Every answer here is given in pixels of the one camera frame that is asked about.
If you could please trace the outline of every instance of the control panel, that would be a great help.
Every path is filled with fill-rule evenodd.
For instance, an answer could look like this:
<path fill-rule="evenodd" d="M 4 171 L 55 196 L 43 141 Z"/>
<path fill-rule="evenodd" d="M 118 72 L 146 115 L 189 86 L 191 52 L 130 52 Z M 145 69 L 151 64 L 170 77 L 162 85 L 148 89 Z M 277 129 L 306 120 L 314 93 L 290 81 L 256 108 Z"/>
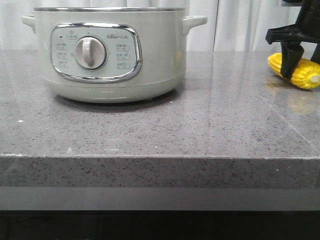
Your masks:
<path fill-rule="evenodd" d="M 81 83 L 110 83 L 133 78 L 142 67 L 137 32 L 114 23 L 63 23 L 51 34 L 54 69 Z"/>

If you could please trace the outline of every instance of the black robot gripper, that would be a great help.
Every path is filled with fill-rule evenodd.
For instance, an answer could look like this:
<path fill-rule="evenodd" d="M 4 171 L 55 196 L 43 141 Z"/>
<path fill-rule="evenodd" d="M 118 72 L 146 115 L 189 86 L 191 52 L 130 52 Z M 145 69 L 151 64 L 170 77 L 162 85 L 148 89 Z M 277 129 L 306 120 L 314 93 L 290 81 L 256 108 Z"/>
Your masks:
<path fill-rule="evenodd" d="M 301 10 L 295 24 L 268 29 L 265 40 L 268 44 L 281 43 L 280 73 L 285 79 L 291 79 L 304 54 L 305 50 L 301 42 L 317 44 L 310 60 L 320 64 L 320 0 L 302 0 Z"/>

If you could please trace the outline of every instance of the granite countertop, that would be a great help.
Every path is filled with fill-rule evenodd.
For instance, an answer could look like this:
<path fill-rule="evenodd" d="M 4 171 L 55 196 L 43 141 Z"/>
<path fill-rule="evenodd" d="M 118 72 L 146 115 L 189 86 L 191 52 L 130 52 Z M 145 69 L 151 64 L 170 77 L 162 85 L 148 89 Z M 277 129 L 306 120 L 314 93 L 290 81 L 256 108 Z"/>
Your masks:
<path fill-rule="evenodd" d="M 185 82 L 148 101 L 65 99 L 36 51 L 0 51 L 0 187 L 314 189 L 320 89 L 268 52 L 189 52 Z"/>

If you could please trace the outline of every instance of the white curtain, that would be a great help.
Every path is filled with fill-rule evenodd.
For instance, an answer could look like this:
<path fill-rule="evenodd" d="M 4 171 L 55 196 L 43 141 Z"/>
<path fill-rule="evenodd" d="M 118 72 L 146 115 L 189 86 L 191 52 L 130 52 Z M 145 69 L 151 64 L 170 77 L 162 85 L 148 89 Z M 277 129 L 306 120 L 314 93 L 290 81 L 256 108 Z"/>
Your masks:
<path fill-rule="evenodd" d="M 294 24 L 298 6 L 281 6 L 277 0 L 220 0 L 214 51 L 272 51 L 281 50 L 279 43 L 268 45 L 267 30 Z M 306 51 L 315 46 L 303 43 Z"/>
<path fill-rule="evenodd" d="M 192 29 L 188 51 L 212 51 L 218 0 L 0 0 L 0 49 L 37 49 L 36 36 L 20 21 L 34 7 L 178 7 L 187 15 L 206 15 L 208 24 Z"/>
<path fill-rule="evenodd" d="M 299 7 L 280 0 L 0 0 L 0 49 L 37 49 L 36 36 L 20 16 L 34 7 L 183 7 L 188 15 L 207 15 L 208 23 L 190 31 L 188 51 L 280 51 L 268 45 L 269 28 L 293 24 Z M 305 43 L 306 51 L 314 45 Z"/>

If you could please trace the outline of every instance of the toy corn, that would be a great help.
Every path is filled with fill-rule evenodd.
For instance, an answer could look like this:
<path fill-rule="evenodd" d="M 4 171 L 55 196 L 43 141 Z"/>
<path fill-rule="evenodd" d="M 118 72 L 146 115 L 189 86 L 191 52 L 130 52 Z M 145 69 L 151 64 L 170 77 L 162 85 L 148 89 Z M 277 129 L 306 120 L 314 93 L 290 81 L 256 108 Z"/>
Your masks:
<path fill-rule="evenodd" d="M 283 78 L 281 74 L 282 53 L 275 53 L 268 58 L 272 70 Z M 297 64 L 291 79 L 287 79 L 298 88 L 309 90 L 320 86 L 320 65 L 302 58 Z"/>

